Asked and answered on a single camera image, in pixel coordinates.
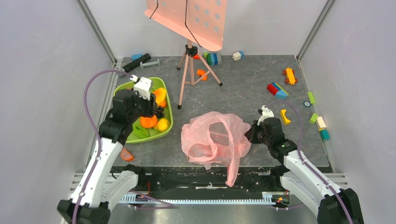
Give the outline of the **pink plastic bag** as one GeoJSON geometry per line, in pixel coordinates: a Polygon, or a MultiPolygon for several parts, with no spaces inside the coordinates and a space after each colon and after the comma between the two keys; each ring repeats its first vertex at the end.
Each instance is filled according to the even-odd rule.
{"type": "Polygon", "coordinates": [[[235,114],[208,112],[182,126],[181,149],[189,162],[201,164],[207,170],[214,163],[225,165],[225,184],[232,187],[238,176],[240,160],[252,145],[245,136],[249,129],[250,124],[235,114]]]}

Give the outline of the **fake yellow orange fruit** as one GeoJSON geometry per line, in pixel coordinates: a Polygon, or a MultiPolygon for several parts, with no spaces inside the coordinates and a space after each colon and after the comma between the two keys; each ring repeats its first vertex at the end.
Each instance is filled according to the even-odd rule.
{"type": "Polygon", "coordinates": [[[156,97],[157,104],[160,103],[162,100],[166,99],[167,91],[163,87],[154,90],[153,93],[156,97]]]}

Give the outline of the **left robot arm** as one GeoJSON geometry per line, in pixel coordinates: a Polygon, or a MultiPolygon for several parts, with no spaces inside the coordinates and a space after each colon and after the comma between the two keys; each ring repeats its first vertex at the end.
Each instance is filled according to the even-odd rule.
{"type": "Polygon", "coordinates": [[[69,224],[107,224],[111,211],[132,188],[143,189],[147,178],[142,168],[128,165],[109,187],[105,182],[123,149],[132,124],[141,116],[153,117],[156,97],[150,90],[120,90],[105,120],[95,128],[98,140],[81,181],[69,199],[60,200],[57,210],[69,224]]]}

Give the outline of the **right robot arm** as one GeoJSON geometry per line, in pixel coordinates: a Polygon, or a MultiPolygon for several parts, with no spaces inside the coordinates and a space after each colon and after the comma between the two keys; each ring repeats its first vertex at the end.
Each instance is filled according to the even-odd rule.
{"type": "Polygon", "coordinates": [[[319,224],[364,223],[357,193],[320,172],[296,143],[285,138],[280,119],[255,120],[245,136],[253,144],[266,145],[271,156],[281,163],[271,170],[271,187],[293,193],[319,224]]]}

